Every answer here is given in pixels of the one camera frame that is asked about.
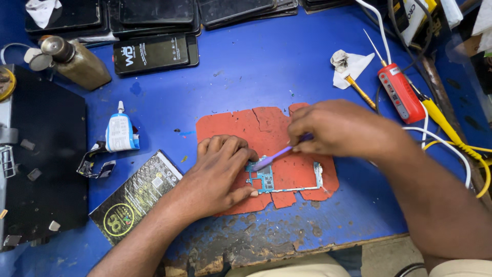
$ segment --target circular logo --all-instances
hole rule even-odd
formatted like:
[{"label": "circular logo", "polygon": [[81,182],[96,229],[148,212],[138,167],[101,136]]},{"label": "circular logo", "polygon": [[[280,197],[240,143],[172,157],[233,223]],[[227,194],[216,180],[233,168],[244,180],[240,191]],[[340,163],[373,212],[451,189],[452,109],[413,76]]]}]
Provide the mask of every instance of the circular logo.
[{"label": "circular logo", "polygon": [[133,226],[135,214],[132,208],[120,203],[112,206],[104,215],[104,229],[113,237],[122,236],[130,231]]}]

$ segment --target blue table surface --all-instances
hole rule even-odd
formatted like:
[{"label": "blue table surface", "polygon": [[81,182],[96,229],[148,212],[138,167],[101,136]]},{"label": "blue table surface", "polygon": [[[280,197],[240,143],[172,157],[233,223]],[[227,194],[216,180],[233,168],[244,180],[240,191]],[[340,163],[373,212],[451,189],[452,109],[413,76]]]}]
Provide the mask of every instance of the blue table surface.
[{"label": "blue table surface", "polygon": [[[330,64],[331,55],[339,49],[361,55],[373,52],[363,28],[384,54],[379,29],[357,6],[312,15],[306,15],[299,7],[297,16],[203,30],[198,37],[200,65],[190,69],[120,78],[113,73],[113,47],[92,49],[111,72],[110,83],[88,92],[56,78],[58,84],[86,99],[88,148],[96,140],[104,140],[109,117],[117,112],[118,101],[123,101],[126,114],[139,130],[141,149],[99,156],[95,170],[113,159],[117,160],[117,165],[110,178],[90,180],[89,210],[101,204],[158,149],[162,149],[180,171],[189,170],[196,160],[196,134],[184,138],[173,130],[193,132],[196,121],[212,111],[220,113],[258,106],[283,109],[292,103],[313,104],[340,98],[369,109],[352,88],[341,90],[333,86],[334,69]],[[399,42],[389,40],[389,46],[394,62],[403,67],[409,64],[410,59]],[[372,99],[379,83],[376,72],[380,67],[376,56],[357,79]],[[417,87],[431,95],[414,69],[407,73]],[[386,117],[402,124],[385,93],[380,94],[378,101]],[[429,130],[435,129],[430,123]],[[464,169],[451,151],[437,145],[428,152],[464,180]],[[180,163],[184,156],[188,159]],[[178,236],[165,259],[176,268],[182,268],[193,250],[197,270],[200,270],[213,261],[210,256],[216,254],[221,258],[227,249],[230,260],[239,266],[269,257],[267,254],[254,258],[249,254],[244,258],[247,256],[243,255],[245,245],[254,243],[264,244],[270,256],[289,251],[296,255],[408,231],[398,203],[376,167],[355,158],[335,157],[334,161],[340,187],[328,200],[308,202],[296,194],[297,202],[293,206],[274,209],[270,204],[264,211],[252,213],[254,218],[248,214],[204,218]],[[253,229],[249,241],[228,240],[243,234],[248,226]],[[7,276],[85,276],[110,248],[89,219],[85,227],[53,236],[46,245],[23,244],[1,253],[0,264]]]}]

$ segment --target brush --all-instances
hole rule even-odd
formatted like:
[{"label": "brush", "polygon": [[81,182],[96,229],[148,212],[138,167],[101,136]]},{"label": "brush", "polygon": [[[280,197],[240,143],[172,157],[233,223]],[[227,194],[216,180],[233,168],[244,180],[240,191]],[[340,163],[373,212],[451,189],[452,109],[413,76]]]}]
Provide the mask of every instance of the brush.
[{"label": "brush", "polygon": [[[314,138],[314,136],[311,133],[305,133],[304,135],[301,136],[301,138],[299,139],[299,142],[303,142],[303,141],[306,141],[306,140],[311,140],[313,138]],[[258,170],[264,168],[265,166],[267,166],[268,164],[270,164],[271,162],[273,162],[276,157],[282,155],[283,153],[285,153],[285,152],[287,152],[287,151],[289,151],[291,149],[292,149],[292,146],[287,146],[286,148],[280,150],[277,154],[275,154],[275,155],[273,155],[271,157],[267,157],[264,160],[258,162],[251,169],[253,171],[258,171]]]}]

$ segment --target left hand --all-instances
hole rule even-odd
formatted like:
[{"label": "left hand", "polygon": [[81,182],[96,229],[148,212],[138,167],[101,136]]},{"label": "left hand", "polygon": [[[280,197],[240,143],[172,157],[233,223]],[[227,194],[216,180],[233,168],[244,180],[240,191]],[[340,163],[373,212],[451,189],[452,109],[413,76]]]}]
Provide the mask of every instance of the left hand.
[{"label": "left hand", "polygon": [[183,214],[191,221],[225,211],[243,199],[258,196],[250,185],[230,192],[240,170],[248,160],[258,161],[258,154],[248,148],[243,138],[230,135],[213,136],[198,144],[196,164],[169,193],[171,201],[191,208]]}]

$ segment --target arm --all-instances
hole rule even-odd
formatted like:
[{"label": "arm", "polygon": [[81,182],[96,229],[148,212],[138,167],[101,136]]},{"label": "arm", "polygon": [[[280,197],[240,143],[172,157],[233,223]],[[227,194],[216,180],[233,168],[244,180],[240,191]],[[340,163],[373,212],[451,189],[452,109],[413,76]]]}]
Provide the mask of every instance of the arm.
[{"label": "arm", "polygon": [[[341,100],[299,109],[292,121],[294,151],[361,157],[378,165],[428,271],[450,259],[492,259],[492,216],[401,126]],[[306,132],[315,139],[298,144]]]},{"label": "arm", "polygon": [[169,244],[189,224],[258,196],[251,186],[229,191],[248,160],[258,161],[258,154],[242,138],[220,135],[199,143],[196,164],[88,276],[152,276]]}]

